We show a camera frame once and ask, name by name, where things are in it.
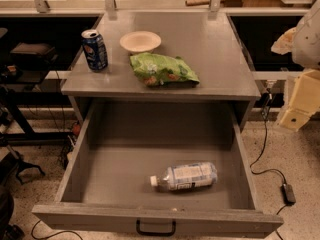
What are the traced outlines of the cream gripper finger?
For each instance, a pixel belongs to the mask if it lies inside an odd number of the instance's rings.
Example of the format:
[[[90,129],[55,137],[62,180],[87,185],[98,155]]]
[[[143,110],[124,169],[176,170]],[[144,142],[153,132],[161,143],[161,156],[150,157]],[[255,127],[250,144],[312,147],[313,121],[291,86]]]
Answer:
[[[279,114],[278,124],[284,129],[297,132],[310,120],[310,117],[310,114],[303,111],[284,108]]]

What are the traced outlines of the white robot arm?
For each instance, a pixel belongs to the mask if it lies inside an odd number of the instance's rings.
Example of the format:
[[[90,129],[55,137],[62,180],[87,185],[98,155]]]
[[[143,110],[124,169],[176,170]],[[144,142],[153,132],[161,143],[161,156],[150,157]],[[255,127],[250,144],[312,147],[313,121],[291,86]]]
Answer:
[[[294,80],[293,90],[278,125],[298,131],[320,109],[320,0],[301,18],[297,26],[282,34],[271,46],[277,54],[291,53],[304,68]]]

